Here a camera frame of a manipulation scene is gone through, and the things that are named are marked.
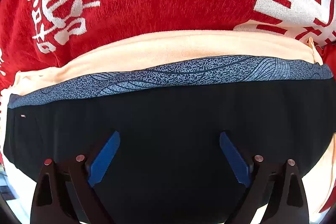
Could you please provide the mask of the black pants blue waistband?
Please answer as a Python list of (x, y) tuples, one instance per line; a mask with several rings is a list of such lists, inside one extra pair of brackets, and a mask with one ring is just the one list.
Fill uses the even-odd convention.
[(247, 55), (94, 73), (11, 95), (6, 127), (5, 157), (36, 186), (46, 159), (119, 132), (93, 186), (114, 223), (226, 223), (245, 186), (220, 134), (267, 162), (293, 159), (303, 182), (335, 135), (335, 79), (327, 65)]

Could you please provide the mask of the cream sofa cushion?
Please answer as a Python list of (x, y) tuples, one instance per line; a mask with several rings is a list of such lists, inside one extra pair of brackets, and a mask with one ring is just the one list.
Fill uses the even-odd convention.
[[(211, 56), (250, 55), (303, 60), (323, 64), (313, 38), (306, 42), (285, 36), (259, 32), (234, 31), (169, 31), (144, 34), (110, 43), (76, 57), (61, 68), (50, 67), (39, 71), (17, 72), (12, 86), (1, 91), (1, 145), (7, 128), (7, 105), (11, 94), (26, 95), (39, 88), (64, 83), (66, 80), (103, 71), (123, 72), (155, 67)], [(322, 160), (303, 177), (307, 190), (309, 213), (318, 215), (327, 203), (335, 183), (335, 135)], [(23, 174), (3, 156), (9, 187), (16, 197), (9, 201), (21, 223), (29, 223), (30, 209), (36, 182)]]

